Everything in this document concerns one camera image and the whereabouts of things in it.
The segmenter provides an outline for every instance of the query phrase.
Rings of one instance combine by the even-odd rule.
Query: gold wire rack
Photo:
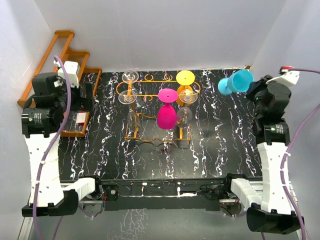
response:
[[[163,80],[154,80],[154,76],[151,75],[151,74],[146,74],[144,76],[144,80],[141,80],[141,81],[137,81],[136,83],[141,83],[141,84],[153,84],[153,83],[176,83],[177,81],[176,80],[173,80],[173,76],[172,75],[168,75],[168,74],[165,74],[164,77],[163,77]],[[117,94],[119,95],[122,95],[118,88],[119,86],[121,86],[122,84],[127,84],[128,85],[128,88],[127,88],[127,93],[126,95],[123,95],[125,97],[131,97],[133,95],[131,95],[131,90],[132,90],[132,83],[126,83],[124,81],[120,82],[117,86],[116,86],[116,92]],[[199,83],[197,83],[196,81],[194,81],[192,83],[192,85],[196,85],[197,88],[194,90],[195,93],[192,93],[192,94],[189,94],[190,96],[193,96],[193,95],[198,95],[201,91],[201,86]],[[143,97],[143,100],[146,101],[147,98],[149,98],[149,101],[152,101],[154,97],[158,97],[157,94],[138,94],[136,95],[137,97]],[[135,105],[134,103],[131,103],[131,108],[135,111]],[[148,119],[156,119],[157,115],[155,116],[148,116],[148,115],[145,115],[141,112],[137,112],[136,113],[138,115],[138,117],[142,117],[142,118],[148,118]],[[127,140],[137,140],[137,141],[142,141],[144,143],[152,143],[154,141],[160,141],[162,143],[173,143],[175,141],[188,141],[188,143],[190,144],[190,141],[191,141],[191,126],[189,124],[188,127],[186,127],[186,131],[184,130],[184,128],[180,128],[176,125],[176,128],[179,128],[178,132],[179,132],[179,137],[176,137],[176,138],[173,138],[173,139],[170,139],[170,140],[164,140],[164,139],[161,139],[159,137],[154,137],[153,139],[143,139],[143,138],[140,138],[138,137],[138,131],[139,129],[136,127],[135,128],[135,132],[132,132],[133,136],[130,136],[131,132],[129,130],[129,125],[127,124],[126,125],[126,131],[125,131],[125,136],[124,136],[124,139],[127,141]]]

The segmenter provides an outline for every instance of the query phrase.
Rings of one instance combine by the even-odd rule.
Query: wooden stair-step rack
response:
[[[33,73],[32,78],[30,79],[28,85],[26,86],[22,96],[17,101],[17,103],[23,108],[27,99],[34,93],[32,87],[32,79],[34,76],[58,71],[57,67],[54,66],[54,55],[59,56],[59,58],[65,61],[77,62],[80,65],[80,71],[78,73],[79,87],[81,96],[84,97],[86,92],[85,85],[86,82],[94,83],[93,87],[93,96],[96,94],[102,69],[98,67],[87,67],[86,63],[88,61],[90,53],[88,51],[77,51],[69,47],[71,40],[74,38],[75,33],[71,30],[58,30],[55,31],[54,36],[46,49],[38,67]],[[34,108],[36,105],[32,101],[31,108]],[[86,128],[90,119],[90,112],[86,113],[85,122],[83,125],[76,124],[76,111],[71,111],[68,117],[67,124],[65,125],[61,136],[64,137],[84,137],[86,134]]]

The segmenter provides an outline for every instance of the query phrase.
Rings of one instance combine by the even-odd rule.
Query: marble tabletop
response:
[[[235,69],[193,70],[200,84],[199,97],[190,109],[191,141],[178,144],[151,144],[125,140],[129,108],[118,100],[116,87],[122,72],[101,75],[85,137],[62,137],[59,143],[60,180],[77,180],[84,175],[99,175],[103,180],[217,178],[227,173],[261,176],[261,161],[252,132],[253,107],[243,93],[222,96],[218,92],[220,79]],[[178,71],[140,71],[163,80]],[[95,75],[86,76],[88,81]],[[158,94],[163,88],[177,89],[176,82],[134,84],[138,92]],[[154,97],[144,101],[137,112],[157,115],[163,103]],[[172,105],[179,109],[175,102]],[[141,134],[157,135],[159,128],[146,127]],[[167,131],[173,137],[174,131]]]

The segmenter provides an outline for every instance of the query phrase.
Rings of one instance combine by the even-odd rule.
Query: robotic arm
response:
[[[290,143],[289,127],[282,118],[299,72],[282,67],[279,77],[269,75],[253,82],[246,97],[254,102],[253,133],[262,165],[262,197],[243,174],[228,174],[224,190],[233,193],[247,211],[248,227],[253,232],[289,234],[300,229],[296,212],[287,197],[281,179],[289,189],[287,162],[282,158]]]
[[[86,84],[86,97],[81,97],[78,84],[79,64],[66,61],[64,68],[71,86],[71,110],[88,111],[93,109],[93,86]],[[68,187],[61,187],[59,178],[58,146],[60,136],[52,145],[45,161],[41,161],[51,140],[56,135],[64,119],[67,106],[67,86],[64,72],[48,72],[32,79],[34,94],[27,100],[22,112],[22,134],[29,151],[31,168],[31,195],[28,204],[22,208],[22,215],[33,215],[35,186],[39,184],[36,215],[64,216],[77,211],[79,201],[88,194],[100,194],[97,179],[81,178]],[[35,107],[30,107],[32,99]],[[39,165],[43,164],[40,180],[37,181]]]

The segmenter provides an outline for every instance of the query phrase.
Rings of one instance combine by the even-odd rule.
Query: pink wine glass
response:
[[[159,91],[158,98],[160,101],[164,102],[165,105],[160,108],[156,123],[161,129],[173,129],[177,123],[177,114],[170,103],[173,103],[178,99],[178,93],[174,89],[164,88]]]

